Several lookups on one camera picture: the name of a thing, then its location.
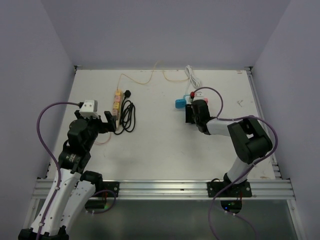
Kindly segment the blue plug adapter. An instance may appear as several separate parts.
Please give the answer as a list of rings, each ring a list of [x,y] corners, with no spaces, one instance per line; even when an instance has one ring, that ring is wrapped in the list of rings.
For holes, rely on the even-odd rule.
[[[175,100],[175,108],[183,109],[187,104],[187,101],[184,98],[179,98]]]

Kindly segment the teal power strip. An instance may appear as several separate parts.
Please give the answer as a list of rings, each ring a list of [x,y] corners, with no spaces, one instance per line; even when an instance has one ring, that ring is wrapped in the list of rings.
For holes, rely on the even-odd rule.
[[[191,98],[190,98],[190,95],[189,95],[189,94],[185,94],[185,95],[183,96],[183,99],[184,99],[186,105],[191,104]]]

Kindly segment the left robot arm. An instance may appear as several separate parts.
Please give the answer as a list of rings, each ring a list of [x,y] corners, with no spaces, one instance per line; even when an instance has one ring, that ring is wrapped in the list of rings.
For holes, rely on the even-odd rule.
[[[104,188],[100,173],[86,171],[91,148],[99,134],[116,131],[116,118],[105,111],[106,122],[94,111],[75,111],[67,140],[56,163],[56,174],[44,204],[29,228],[22,229],[20,240],[68,240],[79,213],[91,197],[116,198]]]

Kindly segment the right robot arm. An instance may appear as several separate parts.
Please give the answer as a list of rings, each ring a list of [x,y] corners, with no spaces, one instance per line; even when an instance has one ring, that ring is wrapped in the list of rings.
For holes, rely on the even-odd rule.
[[[248,178],[256,160],[266,157],[273,149],[273,143],[255,116],[236,119],[210,116],[205,100],[198,99],[185,106],[185,122],[195,124],[205,135],[219,135],[231,139],[236,159],[225,173],[223,192],[227,196],[235,196],[241,185]]]

